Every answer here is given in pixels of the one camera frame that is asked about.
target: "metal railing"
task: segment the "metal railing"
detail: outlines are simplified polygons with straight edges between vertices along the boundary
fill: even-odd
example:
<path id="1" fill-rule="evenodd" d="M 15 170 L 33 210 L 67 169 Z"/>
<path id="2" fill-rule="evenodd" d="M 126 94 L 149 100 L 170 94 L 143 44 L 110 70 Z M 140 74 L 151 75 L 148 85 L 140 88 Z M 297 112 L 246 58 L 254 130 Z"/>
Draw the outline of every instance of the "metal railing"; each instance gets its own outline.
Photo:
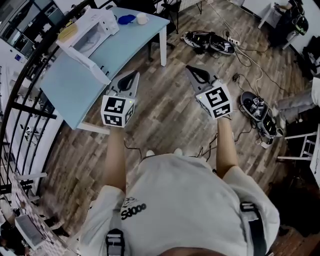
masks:
<path id="1" fill-rule="evenodd" d="M 57 118 L 57 116 L 53 114 L 55 108 L 52 106 L 47 97 L 45 97 L 41 89 L 39 89 L 38 94 L 35 96 L 32 106 L 28 106 L 26 102 L 28 101 L 29 96 L 31 95 L 39 77 L 43 73 L 43 70 L 48 67 L 49 61 L 52 59 L 52 57 L 59 49 L 59 47 L 57 46 L 53 51 L 49 53 L 49 49 L 52 48 L 52 45 L 57 40 L 58 34 L 60 33 L 61 29 L 64 28 L 70 22 L 70 20 L 79 17 L 79 14 L 86 6 L 90 6 L 91 8 L 97 9 L 97 5 L 94 2 L 94 0 L 84 0 L 79 5 L 74 7 L 68 14 L 66 14 L 64 18 L 56 26 L 50 29 L 47 36 L 41 41 L 39 46 L 34 50 L 32 55 L 22 68 L 10 92 L 4 112 L 2 112 L 0 104 L 0 113 L 2 121 L 0 129 L 0 165 L 1 170 L 4 171 L 0 171 L 0 194 L 8 193 L 8 188 L 10 187 L 8 185 L 11 184 L 9 177 L 10 172 L 18 172 L 20 175 L 26 175 L 31 173 L 39 142 L 43 136 L 46 126 L 50 119 Z M 43 59 L 43 55 L 48 57 L 45 60 L 41 61 L 41 59 Z M 17 98 L 19 97 L 19 95 L 21 95 L 19 94 L 19 91 L 21 89 L 22 83 L 25 80 L 25 78 L 33 72 L 32 70 L 34 70 L 35 65 L 40 67 L 38 67 L 37 71 L 32 77 L 31 84 L 29 85 L 27 92 L 23 95 L 22 103 L 18 103 Z M 16 115 L 16 120 L 13 126 L 13 130 L 9 131 L 7 129 L 8 120 L 10 118 L 10 115 L 13 114 L 13 112 Z M 17 127 L 22 122 L 22 112 L 26 112 L 28 113 L 28 115 L 26 121 L 24 122 L 24 126 L 21 127 L 23 129 L 22 135 L 20 136 L 20 138 L 18 138 L 19 136 L 17 135 Z M 27 146 L 26 149 L 23 150 L 24 152 L 22 152 L 22 145 L 24 140 L 26 140 L 25 134 L 27 132 L 27 127 L 32 116 L 36 116 L 36 121 L 34 123 L 32 131 L 28 131 L 29 136 L 27 138 Z M 41 118 L 45 120 L 43 127 L 39 133 L 37 131 L 37 126 Z M 35 135 L 37 136 L 36 143 L 33 142 L 33 138 L 35 137 Z M 17 138 L 18 140 L 20 139 L 18 143 L 19 146 L 17 153 L 15 154 L 15 156 L 13 156 L 13 141 Z M 30 157 L 30 163 L 28 168 L 26 168 L 26 162 L 28 157 Z M 19 168 L 18 166 L 19 159 L 23 159 L 23 164 L 21 168 Z"/>

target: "person's arm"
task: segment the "person's arm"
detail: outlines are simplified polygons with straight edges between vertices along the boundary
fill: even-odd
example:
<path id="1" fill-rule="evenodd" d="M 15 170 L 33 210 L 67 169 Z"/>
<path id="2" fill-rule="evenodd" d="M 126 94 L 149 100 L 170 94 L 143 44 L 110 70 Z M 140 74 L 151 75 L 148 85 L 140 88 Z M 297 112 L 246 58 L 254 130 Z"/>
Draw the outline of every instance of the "person's arm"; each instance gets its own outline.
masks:
<path id="1" fill-rule="evenodd" d="M 126 193 L 126 159 L 123 128 L 112 127 L 110 129 L 105 166 L 104 184 L 118 188 Z"/>
<path id="2" fill-rule="evenodd" d="M 278 5 L 278 7 L 280 9 L 290 10 L 292 8 L 292 4 L 288 2 L 286 5 Z"/>
<path id="3" fill-rule="evenodd" d="M 231 124 L 227 118 L 218 119 L 216 172 L 222 179 L 231 167 L 238 166 L 238 156 Z"/>
<path id="4" fill-rule="evenodd" d="M 12 214 L 12 215 L 7 219 L 7 221 L 8 221 L 8 223 L 9 223 L 10 225 L 14 226 L 14 225 L 15 225 L 15 219 L 16 219 L 16 215 L 15 215 L 15 214 Z"/>

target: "white chair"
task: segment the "white chair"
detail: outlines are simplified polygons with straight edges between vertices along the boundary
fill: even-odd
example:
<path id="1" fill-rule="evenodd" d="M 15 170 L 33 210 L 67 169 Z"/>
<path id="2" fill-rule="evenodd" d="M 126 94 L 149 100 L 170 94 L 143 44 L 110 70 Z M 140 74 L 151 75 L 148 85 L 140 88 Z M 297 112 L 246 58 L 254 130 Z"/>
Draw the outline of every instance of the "white chair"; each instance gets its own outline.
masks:
<path id="1" fill-rule="evenodd" d="M 315 142 L 308 139 L 310 136 L 316 136 Z M 318 124 L 317 131 L 284 137 L 285 140 L 304 138 L 303 145 L 301 148 L 300 156 L 278 156 L 278 159 L 288 160 L 305 160 L 310 161 L 310 169 L 314 175 L 316 183 L 320 188 L 320 124 Z M 314 145 L 314 150 L 311 152 L 311 145 Z"/>

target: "wooden floor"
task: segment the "wooden floor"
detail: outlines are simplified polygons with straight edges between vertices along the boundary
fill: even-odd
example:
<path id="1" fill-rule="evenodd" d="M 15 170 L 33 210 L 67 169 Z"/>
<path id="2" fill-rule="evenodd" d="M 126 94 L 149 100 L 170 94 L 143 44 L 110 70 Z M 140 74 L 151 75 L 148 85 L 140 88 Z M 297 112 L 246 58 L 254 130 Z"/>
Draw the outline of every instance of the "wooden floor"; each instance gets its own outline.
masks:
<path id="1" fill-rule="evenodd" d="M 214 0 L 216 11 L 240 34 L 242 48 L 264 51 L 268 46 L 268 30 L 264 26 L 257 28 L 259 22 L 237 6 L 225 0 Z M 128 147 L 139 147 L 145 154 L 152 149 L 156 154 L 173 152 L 177 147 L 185 154 L 195 156 L 201 147 L 208 148 L 208 143 L 217 132 L 217 122 L 200 108 L 194 99 L 194 92 L 185 74 L 187 64 L 206 64 L 216 70 L 227 84 L 237 110 L 237 98 L 241 94 L 238 84 L 232 81 L 235 73 L 247 77 L 252 85 L 261 76 L 260 69 L 253 64 L 245 67 L 235 55 L 222 55 L 219 59 L 209 54 L 196 55 L 193 49 L 180 40 L 186 31 L 214 31 L 222 36 L 225 25 L 204 1 L 202 14 L 197 6 L 180 13 L 179 34 L 173 33 L 168 42 L 176 47 L 167 50 L 167 65 L 160 65 L 160 50 L 153 46 L 154 62 L 147 61 L 147 48 L 141 49 L 122 71 L 136 69 L 140 72 L 137 91 L 138 105 L 135 114 L 125 128 Z M 296 93 L 307 86 L 301 71 L 294 63 L 295 54 L 287 48 L 284 51 L 269 49 L 266 52 L 247 52 L 279 85 Z M 280 90 L 264 74 L 257 82 L 260 96 L 270 105 L 274 100 L 288 94 Z M 240 86 L 250 90 L 242 77 Z M 86 121 L 102 125 L 100 97 L 87 114 Z M 250 123 L 241 112 L 232 114 L 234 137 L 250 130 Z M 242 134 L 236 142 L 240 167 L 267 192 L 268 184 L 281 179 L 287 173 L 283 163 L 276 162 L 279 153 L 284 153 L 286 144 L 283 138 L 277 138 L 273 145 L 264 149 L 256 145 L 256 130 Z M 40 186 L 40 205 L 48 215 L 56 214 L 64 220 L 64 227 L 70 234 L 75 234 L 81 227 L 89 208 L 102 186 L 100 177 L 105 170 L 104 160 L 107 149 L 105 135 L 83 130 L 71 130 L 64 125 L 57 136 L 56 143 L 48 159 L 45 171 L 48 177 Z M 212 150 L 209 163 L 215 168 L 216 151 Z M 140 160 L 137 150 L 126 150 L 128 180 L 133 179 Z M 296 231 L 277 239 L 274 249 L 278 256 L 308 256 L 320 241 L 318 236 L 303 239 Z"/>

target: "person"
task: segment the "person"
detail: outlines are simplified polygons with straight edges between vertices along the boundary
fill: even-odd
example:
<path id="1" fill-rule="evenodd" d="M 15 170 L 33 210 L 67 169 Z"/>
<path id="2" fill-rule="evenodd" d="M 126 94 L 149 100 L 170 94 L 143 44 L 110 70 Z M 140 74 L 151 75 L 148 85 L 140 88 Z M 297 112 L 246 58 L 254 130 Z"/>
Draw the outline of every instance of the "person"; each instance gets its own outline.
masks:
<path id="1" fill-rule="evenodd" d="M 104 186 L 80 230 L 81 255 L 251 255 L 252 238 L 245 232 L 248 223 L 243 223 L 241 202 L 258 208 L 268 250 L 279 229 L 278 210 L 240 169 L 228 118 L 219 118 L 217 128 L 217 174 L 205 160 L 183 156 L 181 149 L 157 156 L 149 150 L 127 190 L 124 131 L 112 127 Z M 124 254 L 112 252 L 114 230 L 123 232 Z"/>
<path id="2" fill-rule="evenodd" d="M 270 47 L 277 47 L 280 45 L 284 45 L 287 42 L 288 34 L 295 30 L 295 25 L 293 21 L 299 15 L 304 14 L 304 9 L 302 5 L 303 5 L 302 0 L 289 0 L 287 5 L 278 5 L 278 4 L 275 5 L 277 9 L 283 9 L 286 11 L 281 16 L 275 29 L 268 37 L 268 40 L 270 42 Z"/>
<path id="3" fill-rule="evenodd" d="M 21 208 L 25 207 L 25 203 L 20 203 Z M 6 251 L 12 251 L 15 255 L 29 255 L 29 246 L 25 242 L 23 236 L 20 234 L 19 230 L 15 227 L 15 219 L 20 215 L 19 209 L 13 211 L 12 214 L 0 227 L 0 247 L 3 247 Z M 44 222 L 49 226 L 52 227 L 55 222 L 56 218 L 51 217 Z M 57 236 L 65 236 L 69 237 L 69 234 L 64 231 L 62 227 L 59 227 L 53 230 Z"/>
<path id="4" fill-rule="evenodd" d="M 295 117 L 304 111 L 320 106 L 320 79 L 314 77 L 312 88 L 304 90 L 293 97 L 287 97 L 274 103 L 272 115 L 279 115 L 280 126 L 286 128 L 286 121 L 293 121 Z"/>

